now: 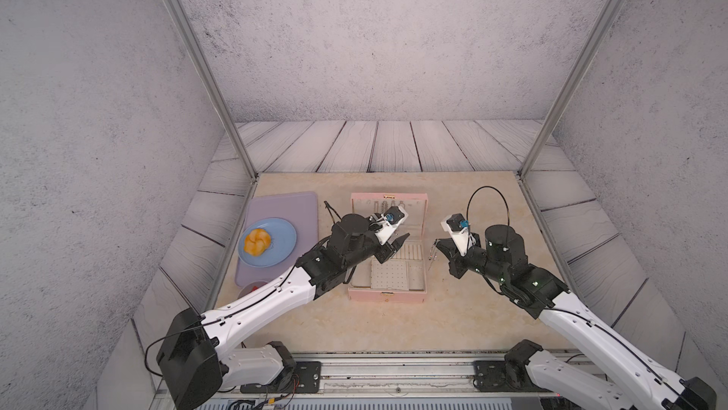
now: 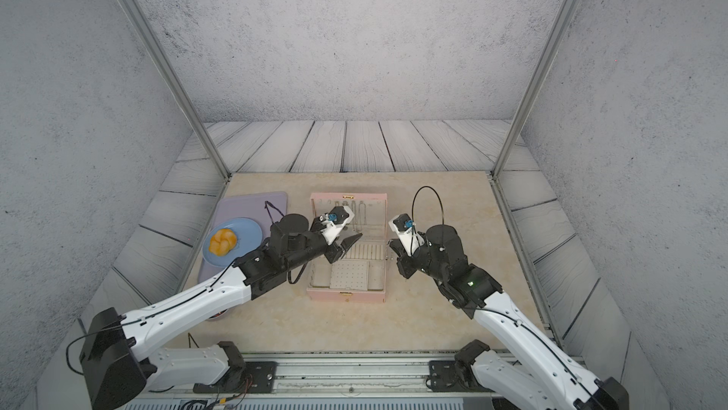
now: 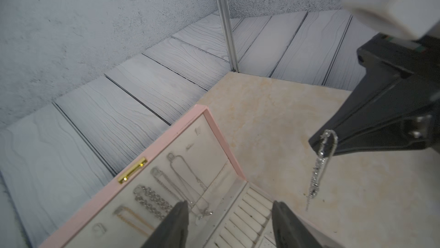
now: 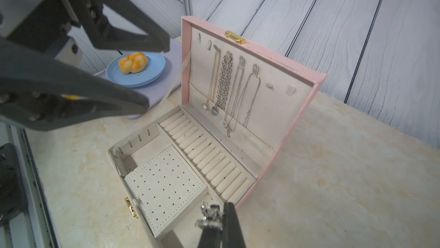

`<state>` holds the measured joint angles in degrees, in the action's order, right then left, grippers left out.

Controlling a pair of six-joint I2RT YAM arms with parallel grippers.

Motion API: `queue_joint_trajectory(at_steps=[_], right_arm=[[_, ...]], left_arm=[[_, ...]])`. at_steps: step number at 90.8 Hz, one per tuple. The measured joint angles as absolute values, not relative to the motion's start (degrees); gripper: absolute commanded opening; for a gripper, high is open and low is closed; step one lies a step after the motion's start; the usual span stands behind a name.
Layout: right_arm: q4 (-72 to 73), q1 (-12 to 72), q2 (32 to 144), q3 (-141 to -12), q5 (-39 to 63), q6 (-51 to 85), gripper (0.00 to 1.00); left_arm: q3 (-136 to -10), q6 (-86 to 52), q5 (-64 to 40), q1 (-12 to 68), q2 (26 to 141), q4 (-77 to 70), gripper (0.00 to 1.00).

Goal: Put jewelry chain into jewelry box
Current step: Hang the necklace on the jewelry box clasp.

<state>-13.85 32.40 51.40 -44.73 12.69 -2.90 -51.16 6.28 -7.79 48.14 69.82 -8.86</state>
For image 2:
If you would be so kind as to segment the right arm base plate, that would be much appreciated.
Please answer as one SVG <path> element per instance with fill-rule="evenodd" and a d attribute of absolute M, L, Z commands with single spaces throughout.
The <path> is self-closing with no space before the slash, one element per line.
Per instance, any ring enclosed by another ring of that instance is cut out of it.
<path fill-rule="evenodd" d="M 430 361 L 425 385 L 435 393 L 445 392 L 488 392 L 489 389 L 478 384 L 464 364 L 454 360 Z"/>

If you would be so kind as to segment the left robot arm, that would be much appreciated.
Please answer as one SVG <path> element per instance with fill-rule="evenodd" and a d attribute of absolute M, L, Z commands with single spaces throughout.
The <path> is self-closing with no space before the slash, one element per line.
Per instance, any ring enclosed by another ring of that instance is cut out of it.
<path fill-rule="evenodd" d="M 320 256 L 331 263 L 343 258 L 360 238 L 339 237 L 354 217 L 348 206 L 314 220 L 285 215 L 260 246 L 202 283 L 128 313 L 114 308 L 97 313 L 80 340 L 79 356 L 92 408 L 118 409 L 144 391 L 187 383 L 218 390 L 229 377 L 242 376 L 244 361 L 231 342 L 205 349 L 163 347 L 214 315 L 296 284 L 293 271 Z"/>

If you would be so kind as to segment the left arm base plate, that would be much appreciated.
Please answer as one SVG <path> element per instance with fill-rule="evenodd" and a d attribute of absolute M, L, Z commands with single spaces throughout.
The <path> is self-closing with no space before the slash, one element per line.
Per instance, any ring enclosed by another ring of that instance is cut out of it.
<path fill-rule="evenodd" d="M 276 362 L 248 362 L 243 368 L 231 369 L 213 385 L 196 383 L 195 394 L 271 394 L 276 378 Z"/>

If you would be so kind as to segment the pink jewelry box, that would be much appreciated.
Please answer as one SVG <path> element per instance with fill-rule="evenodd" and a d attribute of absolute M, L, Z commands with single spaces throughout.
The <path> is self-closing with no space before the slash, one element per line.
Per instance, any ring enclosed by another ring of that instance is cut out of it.
<path fill-rule="evenodd" d="M 348 205 L 355 216 L 337 242 L 362 233 L 363 237 L 344 258 L 329 264 L 326 258 L 313 262 L 307 286 L 309 297 L 317 302 L 383 303 L 386 301 L 388 249 L 385 193 L 329 192 L 311 195 L 315 216 L 337 205 Z"/>

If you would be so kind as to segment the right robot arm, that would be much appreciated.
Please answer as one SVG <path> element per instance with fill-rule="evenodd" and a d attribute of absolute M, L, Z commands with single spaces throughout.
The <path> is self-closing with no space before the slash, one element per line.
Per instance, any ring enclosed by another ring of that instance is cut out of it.
<path fill-rule="evenodd" d="M 455 228 L 437 224 L 425 233 L 401 215 L 390 223 L 397 269 L 405 278 L 421 272 L 456 309 L 489 330 L 519 361 L 506 362 L 481 341 L 455 356 L 463 385 L 490 389 L 519 409 L 627 409 L 629 393 L 614 378 L 599 379 L 543 334 L 502 285 L 468 261 Z"/>

